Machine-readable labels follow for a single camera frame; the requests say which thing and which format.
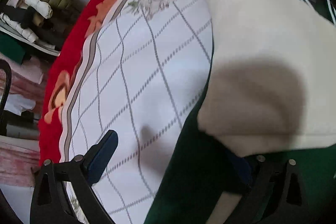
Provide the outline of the green and cream varsity jacket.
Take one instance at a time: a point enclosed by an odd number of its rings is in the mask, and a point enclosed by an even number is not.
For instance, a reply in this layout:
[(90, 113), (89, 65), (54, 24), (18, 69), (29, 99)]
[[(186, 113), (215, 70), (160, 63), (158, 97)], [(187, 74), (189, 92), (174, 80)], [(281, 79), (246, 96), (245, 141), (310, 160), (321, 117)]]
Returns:
[(146, 223), (236, 223), (250, 157), (289, 161), (309, 220), (335, 222), (335, 9), (329, 0), (206, 0), (213, 52)]

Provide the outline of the white checked bed sheet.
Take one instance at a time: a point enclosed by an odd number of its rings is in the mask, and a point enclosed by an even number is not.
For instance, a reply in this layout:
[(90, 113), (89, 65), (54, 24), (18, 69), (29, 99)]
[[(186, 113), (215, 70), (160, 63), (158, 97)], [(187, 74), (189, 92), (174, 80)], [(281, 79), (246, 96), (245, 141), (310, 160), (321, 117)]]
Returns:
[(118, 0), (83, 47), (62, 114), (62, 161), (109, 130), (114, 154), (93, 192), (115, 223), (143, 223), (213, 52), (205, 0)]

